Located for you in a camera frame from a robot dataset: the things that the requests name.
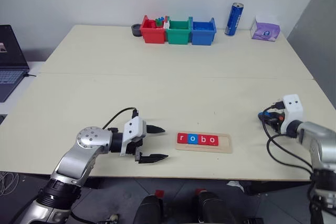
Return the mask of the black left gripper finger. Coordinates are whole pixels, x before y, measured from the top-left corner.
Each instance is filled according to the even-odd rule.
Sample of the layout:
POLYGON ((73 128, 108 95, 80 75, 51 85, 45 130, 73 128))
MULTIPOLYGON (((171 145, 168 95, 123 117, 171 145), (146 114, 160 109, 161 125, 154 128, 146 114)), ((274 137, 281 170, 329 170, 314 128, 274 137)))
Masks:
POLYGON ((148 134, 161 134, 161 133, 165 133, 165 130, 161 127, 158 127, 158 126, 147 125, 146 126, 146 132, 148 134))
POLYGON ((151 164, 158 161, 161 161, 168 156, 165 154, 150 154, 149 156, 143 156, 142 153, 140 153, 138 163, 139 164, 151 164))

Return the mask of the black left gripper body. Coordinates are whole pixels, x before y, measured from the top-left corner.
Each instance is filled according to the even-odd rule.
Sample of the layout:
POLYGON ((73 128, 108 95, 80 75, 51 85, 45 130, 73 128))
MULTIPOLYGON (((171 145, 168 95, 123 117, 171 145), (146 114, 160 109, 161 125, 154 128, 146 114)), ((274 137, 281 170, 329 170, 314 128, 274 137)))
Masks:
POLYGON ((140 147, 143 145, 143 139, 141 138, 137 142, 130 142, 127 144, 126 154, 133 155, 136 162, 142 162, 142 152, 140 152, 140 147))

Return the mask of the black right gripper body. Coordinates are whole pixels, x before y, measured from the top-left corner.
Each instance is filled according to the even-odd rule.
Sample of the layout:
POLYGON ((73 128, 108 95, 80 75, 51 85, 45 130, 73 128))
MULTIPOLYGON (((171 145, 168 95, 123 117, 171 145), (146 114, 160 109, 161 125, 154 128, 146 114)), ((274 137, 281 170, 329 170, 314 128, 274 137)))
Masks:
POLYGON ((268 125, 276 132, 281 132, 281 125, 284 121, 284 113, 279 112, 268 112, 270 113, 270 120, 268 125))

